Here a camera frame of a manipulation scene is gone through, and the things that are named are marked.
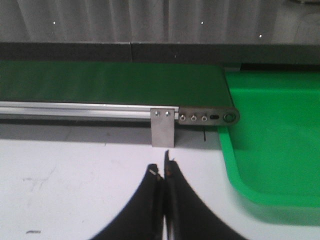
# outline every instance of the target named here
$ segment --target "black curved object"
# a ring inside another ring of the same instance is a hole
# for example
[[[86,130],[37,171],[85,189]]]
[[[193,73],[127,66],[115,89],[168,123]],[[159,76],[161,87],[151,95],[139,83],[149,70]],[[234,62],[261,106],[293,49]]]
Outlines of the black curved object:
[[[162,240],[163,196],[164,180],[150,164],[127,205],[92,240]]]
[[[164,159],[164,211],[169,240],[244,240],[197,196],[178,164]]]

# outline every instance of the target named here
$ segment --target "metal bracket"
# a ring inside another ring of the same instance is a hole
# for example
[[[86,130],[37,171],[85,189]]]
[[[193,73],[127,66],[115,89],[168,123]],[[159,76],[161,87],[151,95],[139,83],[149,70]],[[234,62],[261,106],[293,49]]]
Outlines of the metal bracket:
[[[173,148],[175,144],[175,110],[151,108],[150,116],[152,146]]]

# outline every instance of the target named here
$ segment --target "green plastic bin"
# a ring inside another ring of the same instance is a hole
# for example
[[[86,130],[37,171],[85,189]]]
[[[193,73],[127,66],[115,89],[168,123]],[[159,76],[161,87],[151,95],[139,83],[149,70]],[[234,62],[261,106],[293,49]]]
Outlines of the green plastic bin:
[[[320,72],[229,72],[240,121],[219,127],[228,178],[263,205],[320,207]]]

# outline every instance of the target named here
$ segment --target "black object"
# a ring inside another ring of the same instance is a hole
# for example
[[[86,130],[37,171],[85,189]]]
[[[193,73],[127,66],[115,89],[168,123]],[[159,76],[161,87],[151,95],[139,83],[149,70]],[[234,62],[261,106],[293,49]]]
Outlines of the black object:
[[[156,164],[117,217],[92,240],[162,240],[164,180]]]
[[[169,239],[244,240],[221,221],[190,187],[178,164],[165,153],[165,218]]]

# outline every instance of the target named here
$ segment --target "white work surface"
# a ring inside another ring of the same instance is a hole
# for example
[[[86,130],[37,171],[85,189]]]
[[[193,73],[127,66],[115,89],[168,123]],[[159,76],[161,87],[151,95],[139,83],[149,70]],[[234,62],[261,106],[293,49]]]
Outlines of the white work surface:
[[[124,207],[166,148],[144,127],[0,124],[0,239],[87,240]],[[320,239],[318,208],[266,207],[227,178],[216,132],[176,130],[170,149],[205,204],[251,240]]]

